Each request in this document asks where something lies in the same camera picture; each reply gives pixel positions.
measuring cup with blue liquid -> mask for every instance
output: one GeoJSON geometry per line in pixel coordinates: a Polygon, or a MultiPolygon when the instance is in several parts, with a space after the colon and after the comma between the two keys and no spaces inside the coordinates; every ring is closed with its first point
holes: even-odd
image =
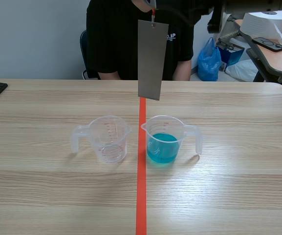
{"type": "Polygon", "coordinates": [[[155,116],[141,125],[146,131],[147,155],[157,163],[175,160],[186,136],[195,136],[195,151],[202,153],[203,136],[197,126],[185,125],[171,116],[155,116]]]}

black chair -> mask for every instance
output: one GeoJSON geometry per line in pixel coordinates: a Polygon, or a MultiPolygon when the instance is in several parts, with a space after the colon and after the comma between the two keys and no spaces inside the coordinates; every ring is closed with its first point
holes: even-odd
{"type": "Polygon", "coordinates": [[[83,73],[82,73],[82,77],[85,80],[86,79],[85,73],[87,73],[88,78],[97,78],[97,79],[100,80],[101,78],[98,75],[98,72],[90,70],[87,67],[87,50],[88,50],[87,47],[88,47],[88,45],[87,45],[87,31],[85,30],[80,36],[80,48],[81,48],[81,52],[82,52],[82,56],[83,56],[84,65],[86,67],[86,70],[83,71],[83,73]]]}

empty measuring cup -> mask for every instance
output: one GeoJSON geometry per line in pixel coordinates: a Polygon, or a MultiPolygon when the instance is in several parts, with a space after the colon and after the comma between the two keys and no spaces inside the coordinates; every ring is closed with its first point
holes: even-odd
{"type": "Polygon", "coordinates": [[[79,137],[86,137],[96,155],[106,163],[117,163],[127,154],[127,135],[132,128],[117,116],[100,117],[88,126],[77,126],[71,136],[72,152],[79,151],[79,137]]]}
{"type": "Polygon", "coordinates": [[[169,163],[175,160],[184,138],[196,136],[195,151],[202,153],[203,137],[197,126],[185,125],[171,116],[155,116],[141,125],[147,133],[147,155],[157,163],[169,163]]]}

metal sheet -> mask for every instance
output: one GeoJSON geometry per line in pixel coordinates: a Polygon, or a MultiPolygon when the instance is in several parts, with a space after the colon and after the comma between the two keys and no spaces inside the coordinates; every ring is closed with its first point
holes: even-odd
{"type": "Polygon", "coordinates": [[[159,100],[169,25],[138,22],[138,95],[159,100]]]}

red clip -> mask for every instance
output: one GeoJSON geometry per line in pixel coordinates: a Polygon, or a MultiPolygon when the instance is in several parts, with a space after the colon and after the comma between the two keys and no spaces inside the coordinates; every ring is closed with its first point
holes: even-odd
{"type": "Polygon", "coordinates": [[[155,22],[155,15],[156,15],[156,10],[153,9],[153,10],[152,10],[152,27],[153,27],[153,28],[155,27],[155,25],[154,25],[154,22],[155,22]]]}

